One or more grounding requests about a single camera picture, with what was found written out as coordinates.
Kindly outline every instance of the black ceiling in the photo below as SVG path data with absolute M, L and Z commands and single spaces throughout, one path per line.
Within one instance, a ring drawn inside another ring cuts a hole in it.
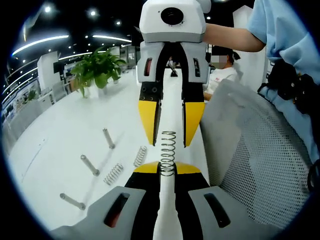
M 145 1 L 56 0 L 39 4 L 34 8 L 37 10 L 31 12 L 25 21 L 26 41 L 23 30 L 20 30 L 16 47 L 11 52 L 25 44 L 48 37 L 69 35 L 69 38 L 43 42 L 9 57 L 7 71 L 4 74 L 8 84 L 21 76 L 20 70 L 14 74 L 12 72 L 48 53 L 48 49 L 58 51 L 61 57 L 65 57 L 73 55 L 73 52 L 76 54 L 85 53 L 87 50 L 91 52 L 101 47 L 102 43 L 105 43 L 106 48 L 112 44 L 116 46 L 126 44 L 123 41 L 92 38 L 92 35 L 103 34 L 130 40 L 134 26 L 139 26 L 141 9 Z M 208 14 L 211 19 L 207 22 L 233 27 L 232 13 L 244 4 L 252 7 L 253 2 L 254 0 L 212 0 L 211 11 Z M 51 7 L 49 13 L 45 12 L 45 6 Z M 90 15 L 91 10 L 96 11 L 96 16 Z M 116 21 L 121 21 L 121 25 L 116 25 Z M 36 66 L 37 61 L 34 61 L 21 70 L 25 73 Z

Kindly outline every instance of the potted plant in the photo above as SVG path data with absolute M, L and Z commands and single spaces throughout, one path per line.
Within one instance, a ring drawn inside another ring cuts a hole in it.
M 71 70 L 75 75 L 74 86 L 86 97 L 101 97 L 106 94 L 108 79 L 118 81 L 121 74 L 121 64 L 126 61 L 116 55 L 112 55 L 110 50 L 101 52 L 98 48 L 91 55 L 86 55 Z
M 36 98 L 36 91 L 35 90 L 30 90 L 29 94 L 28 94 L 28 101 L 32 101 L 33 99 Z

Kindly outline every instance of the metal spring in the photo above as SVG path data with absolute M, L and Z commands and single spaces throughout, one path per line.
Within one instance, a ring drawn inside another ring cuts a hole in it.
M 174 174 L 174 164 L 175 164 L 175 144 L 176 141 L 176 132 L 174 131 L 163 131 L 163 135 L 168 135 L 166 138 L 161 138 L 161 140 L 169 141 L 169 143 L 162 143 L 161 146 L 168 147 L 168 148 L 162 148 L 161 151 L 163 152 L 161 154 L 161 160 L 160 160 L 160 166 L 161 166 L 161 175 L 162 176 L 171 176 Z
M 141 146 L 139 148 L 138 154 L 136 155 L 136 158 L 135 158 L 135 160 L 133 162 L 133 165 L 135 167 L 139 167 L 144 162 L 146 154 L 147 154 L 147 147 L 146 146 Z
M 103 179 L 103 181 L 109 186 L 111 186 L 111 184 L 113 184 L 118 179 L 123 169 L 124 166 L 122 166 L 122 164 L 120 163 L 117 163 L 109 172 L 109 174 Z

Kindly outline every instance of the light blue shirt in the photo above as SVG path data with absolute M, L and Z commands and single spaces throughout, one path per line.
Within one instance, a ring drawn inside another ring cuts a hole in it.
M 271 62 L 283 59 L 293 65 L 297 73 L 308 74 L 316 84 L 320 84 L 320 55 L 317 47 L 286 1 L 255 0 L 247 29 L 266 44 L 266 56 Z M 292 100 L 282 99 L 276 90 L 264 87 L 260 93 L 283 113 L 303 140 L 311 161 L 314 163 L 319 159 L 309 115 L 299 112 Z M 314 107 L 320 109 L 319 104 L 317 102 Z

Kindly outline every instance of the metal rod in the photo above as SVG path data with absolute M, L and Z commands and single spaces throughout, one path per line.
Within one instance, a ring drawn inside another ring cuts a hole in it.
M 92 165 L 92 163 L 89 161 L 89 159 L 86 157 L 86 155 L 81 155 L 80 158 L 81 158 L 82 162 L 84 162 L 84 164 L 90 169 L 90 171 L 92 172 L 93 175 L 99 176 L 100 171 Z
M 72 199 L 71 197 L 69 197 L 68 195 L 66 195 L 64 193 L 60 194 L 60 198 L 65 200 L 66 202 L 72 204 L 73 206 L 76 206 L 80 210 L 85 210 L 86 209 L 86 205 L 84 203 L 78 202 L 78 201 Z
M 104 136 L 105 136 L 106 141 L 107 141 L 108 144 L 109 144 L 109 148 L 110 148 L 110 149 L 114 149 L 116 145 L 112 142 L 112 139 L 111 139 L 111 137 L 110 137 L 110 134 L 109 134 L 109 132 L 108 132 L 108 130 L 107 130 L 106 128 L 103 129 L 103 134 L 104 134 Z

